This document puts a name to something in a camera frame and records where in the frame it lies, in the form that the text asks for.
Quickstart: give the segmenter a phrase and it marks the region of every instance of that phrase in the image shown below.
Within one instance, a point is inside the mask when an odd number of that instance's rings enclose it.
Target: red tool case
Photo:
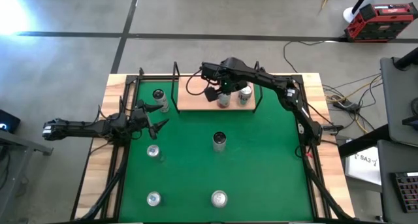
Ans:
[[[418,18],[413,5],[366,5],[345,30],[350,42],[387,42]]]

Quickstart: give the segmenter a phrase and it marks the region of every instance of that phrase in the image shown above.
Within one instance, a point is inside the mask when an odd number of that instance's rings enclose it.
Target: white stand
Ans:
[[[360,8],[363,8],[364,6],[366,6],[368,4],[374,4],[374,3],[376,3],[376,1],[377,0],[363,0],[363,2],[359,6],[359,8],[355,11],[354,14],[352,13],[353,7],[345,9],[343,14],[342,14],[342,16],[344,17],[344,20],[346,22],[350,23],[357,16],[357,14],[360,11]]]
[[[351,12],[352,10],[353,10],[353,7],[349,7],[349,8],[346,8],[344,12],[342,13],[344,20],[348,23],[350,23],[354,19],[354,14]]]

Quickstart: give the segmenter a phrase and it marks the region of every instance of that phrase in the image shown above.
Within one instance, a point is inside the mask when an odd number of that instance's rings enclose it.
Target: can lid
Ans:
[[[218,97],[229,97],[229,96],[231,96],[231,93],[221,93],[219,94]]]
[[[241,89],[240,91],[241,91],[241,93],[243,93],[243,94],[250,94],[250,93],[252,93],[252,92],[253,92],[253,90],[252,90],[252,89],[251,89],[251,87],[249,87],[249,86],[247,86],[247,87],[245,87],[245,88]]]
[[[216,208],[223,208],[225,205],[227,205],[228,202],[228,196],[224,191],[215,191],[212,194],[212,204]]]
[[[156,157],[159,154],[159,147],[157,145],[148,146],[148,149],[146,150],[146,153],[150,157]]]
[[[161,201],[161,196],[159,195],[158,192],[156,191],[152,191],[150,194],[148,194],[148,196],[146,197],[146,202],[150,205],[150,206],[157,206]]]
[[[227,136],[225,135],[225,133],[222,132],[217,132],[214,135],[214,142],[216,143],[224,143],[227,140]]]
[[[154,97],[154,99],[162,99],[164,97],[164,91],[156,89],[152,92],[152,97]]]

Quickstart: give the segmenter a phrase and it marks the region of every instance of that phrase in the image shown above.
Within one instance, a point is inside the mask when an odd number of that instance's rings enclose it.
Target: wooden table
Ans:
[[[123,95],[127,75],[128,74],[111,74],[109,76],[102,104],[102,111],[105,116],[118,112],[119,98]],[[303,75],[306,98],[308,102],[321,115],[330,119],[319,74],[303,73],[301,75]],[[129,93],[127,106],[131,105],[132,96],[133,88]],[[327,122],[312,109],[310,109],[310,114],[313,120],[318,121],[323,125],[327,124]],[[324,134],[323,139],[335,142],[335,138],[330,135]],[[94,139],[91,145],[91,150],[94,150],[95,148],[105,143],[106,141],[103,139]],[[110,157],[112,155],[112,147],[112,145],[105,146],[104,148],[94,152],[89,157],[86,165],[86,171],[81,181],[82,184],[80,186],[80,196],[74,205],[72,218],[82,217],[84,214],[86,214],[90,207],[96,202],[100,194],[103,192],[106,186]],[[119,148],[117,165],[121,159],[122,151],[123,148]],[[351,217],[354,217],[353,206],[351,204],[346,177],[342,168],[338,148],[334,144],[323,142],[320,146],[318,146],[318,151],[321,168],[323,171],[323,177],[325,180],[325,186],[334,197],[336,202],[343,208],[343,210]],[[113,216],[116,189],[117,187],[114,188],[110,196],[108,217]],[[324,217],[321,195],[319,194],[319,191],[316,189],[316,187],[314,188],[314,191],[319,217]]]

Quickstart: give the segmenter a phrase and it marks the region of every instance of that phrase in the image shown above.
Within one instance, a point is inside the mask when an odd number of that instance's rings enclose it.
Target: keyboard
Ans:
[[[418,172],[391,174],[404,213],[418,212]]]

